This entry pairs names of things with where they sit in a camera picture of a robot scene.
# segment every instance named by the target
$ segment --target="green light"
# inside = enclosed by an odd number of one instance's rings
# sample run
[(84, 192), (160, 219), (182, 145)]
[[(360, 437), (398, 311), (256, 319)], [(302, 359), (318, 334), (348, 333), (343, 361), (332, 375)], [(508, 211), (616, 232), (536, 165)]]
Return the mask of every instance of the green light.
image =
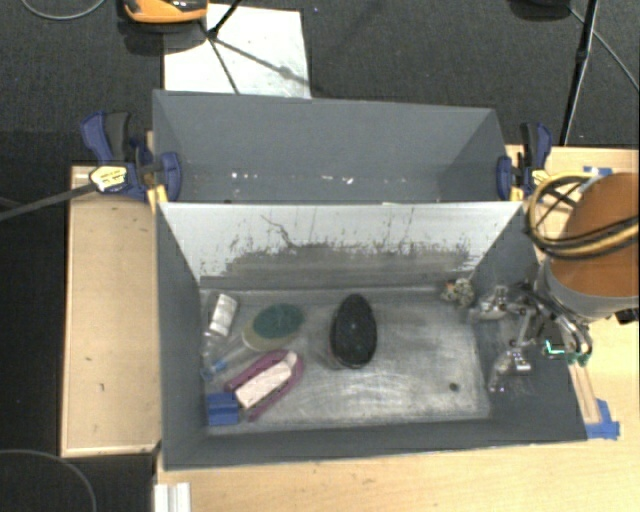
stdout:
[(564, 354), (564, 350), (562, 350), (562, 349), (554, 349), (549, 340), (544, 340), (544, 343), (545, 343), (545, 346), (546, 346), (547, 354), (552, 355), (552, 356), (559, 356), (559, 355)]

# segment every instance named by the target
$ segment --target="wooden table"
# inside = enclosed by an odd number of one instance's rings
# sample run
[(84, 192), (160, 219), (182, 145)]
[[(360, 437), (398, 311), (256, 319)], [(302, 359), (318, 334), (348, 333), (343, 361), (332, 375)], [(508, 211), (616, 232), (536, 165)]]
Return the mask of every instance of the wooden table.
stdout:
[[(509, 147), (514, 155), (519, 148)], [(554, 148), (551, 172), (638, 170), (638, 152)], [(86, 181), (74, 169), (74, 185)], [(148, 207), (89, 195), (69, 226), (62, 455), (151, 452), (160, 440)], [(592, 326), (595, 394), (622, 424), (617, 442), (511, 447), (368, 460), (165, 473), (213, 510), (636, 510), (640, 503), (638, 325)]]

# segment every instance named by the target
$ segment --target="wooden board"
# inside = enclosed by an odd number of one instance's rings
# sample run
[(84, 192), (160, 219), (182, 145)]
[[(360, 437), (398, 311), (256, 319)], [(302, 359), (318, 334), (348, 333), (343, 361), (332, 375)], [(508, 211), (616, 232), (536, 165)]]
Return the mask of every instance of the wooden board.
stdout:
[[(74, 168), (72, 185), (87, 182)], [(150, 452), (160, 440), (148, 205), (90, 194), (69, 213), (61, 454)]]

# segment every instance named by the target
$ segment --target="green round object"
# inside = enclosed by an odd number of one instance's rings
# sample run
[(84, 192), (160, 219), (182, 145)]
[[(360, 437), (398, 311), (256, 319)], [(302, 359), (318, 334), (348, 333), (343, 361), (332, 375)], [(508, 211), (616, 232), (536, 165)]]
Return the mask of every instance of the green round object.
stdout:
[(302, 310), (292, 304), (263, 309), (242, 330), (244, 343), (253, 350), (276, 350), (289, 343), (304, 322)]

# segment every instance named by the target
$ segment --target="blue object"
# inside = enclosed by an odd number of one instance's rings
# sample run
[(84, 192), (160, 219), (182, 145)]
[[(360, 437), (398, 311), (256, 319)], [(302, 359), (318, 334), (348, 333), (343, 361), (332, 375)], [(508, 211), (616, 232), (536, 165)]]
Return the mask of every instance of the blue object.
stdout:
[[(147, 189), (143, 176), (148, 173), (162, 173), (163, 184), (170, 201), (178, 199), (182, 184), (182, 170), (176, 153), (163, 153), (160, 161), (153, 163), (153, 155), (146, 145), (127, 136), (128, 113), (106, 114), (98, 111), (80, 123), (80, 133), (84, 145), (96, 156), (100, 165), (118, 163), (126, 167), (126, 184), (101, 191), (103, 194), (119, 194), (137, 201), (146, 201)], [(127, 147), (134, 150), (129, 157)]]
[(210, 427), (236, 425), (240, 406), (233, 393), (211, 393), (207, 395), (207, 418)]
[(620, 422), (612, 421), (609, 406), (605, 400), (596, 398), (602, 421), (595, 425), (585, 425), (589, 439), (611, 439), (617, 441), (620, 436)]
[(523, 123), (520, 130), (524, 154), (519, 154), (518, 166), (514, 167), (511, 158), (503, 156), (496, 167), (498, 196), (503, 201), (509, 200), (512, 187), (521, 189), (524, 197), (533, 193), (536, 185), (532, 173), (544, 169), (553, 146), (551, 131), (542, 123)]
[(503, 201), (508, 201), (511, 195), (512, 167), (513, 162), (508, 156), (501, 156), (498, 159), (496, 185), (498, 187), (498, 197)]

